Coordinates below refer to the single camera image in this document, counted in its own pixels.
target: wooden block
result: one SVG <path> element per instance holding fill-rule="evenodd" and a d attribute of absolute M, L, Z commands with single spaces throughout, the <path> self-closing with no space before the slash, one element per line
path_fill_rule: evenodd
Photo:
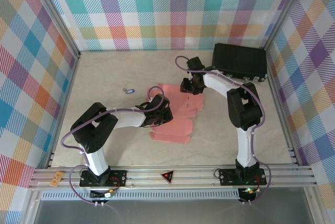
<path fill-rule="evenodd" d="M 54 177 L 52 178 L 52 181 L 50 183 L 50 186 L 54 186 L 54 187 L 57 187 L 58 184 L 60 183 L 62 177 L 63 177 L 63 174 L 62 172 L 58 171 L 56 172 L 56 174 L 54 175 Z"/>

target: colorful plaid wall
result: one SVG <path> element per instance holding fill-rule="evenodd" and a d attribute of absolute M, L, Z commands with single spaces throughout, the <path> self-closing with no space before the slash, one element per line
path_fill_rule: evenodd
<path fill-rule="evenodd" d="M 299 0 L 270 53 L 300 156 L 335 223 L 335 0 Z"/>
<path fill-rule="evenodd" d="M 40 0 L 0 0 L 0 223 L 18 221 L 74 60 Z"/>
<path fill-rule="evenodd" d="M 54 0 L 82 50 L 261 47 L 286 0 Z"/>

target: vent grille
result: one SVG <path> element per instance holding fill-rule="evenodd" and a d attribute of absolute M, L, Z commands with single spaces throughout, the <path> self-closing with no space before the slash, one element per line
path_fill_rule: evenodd
<path fill-rule="evenodd" d="M 80 196 L 89 198 L 89 193 L 79 192 Z M 79 199 L 70 190 L 44 191 L 41 200 Z M 149 200 L 188 200 L 188 199 L 239 199 L 238 189 L 168 189 L 168 190 L 119 190 L 113 200 L 149 199 Z"/>

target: red warning label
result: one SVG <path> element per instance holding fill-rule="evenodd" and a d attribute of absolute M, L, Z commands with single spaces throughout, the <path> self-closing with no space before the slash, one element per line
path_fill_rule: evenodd
<path fill-rule="evenodd" d="M 161 173 L 161 176 L 169 183 L 172 183 L 172 178 L 173 178 L 173 173 L 174 171 L 168 171 L 165 173 Z"/>

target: black box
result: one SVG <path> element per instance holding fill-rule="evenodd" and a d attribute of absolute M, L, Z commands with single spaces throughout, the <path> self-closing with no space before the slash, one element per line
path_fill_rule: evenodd
<path fill-rule="evenodd" d="M 267 78 L 266 51 L 262 49 L 217 43 L 212 66 L 237 79 L 263 82 Z"/>

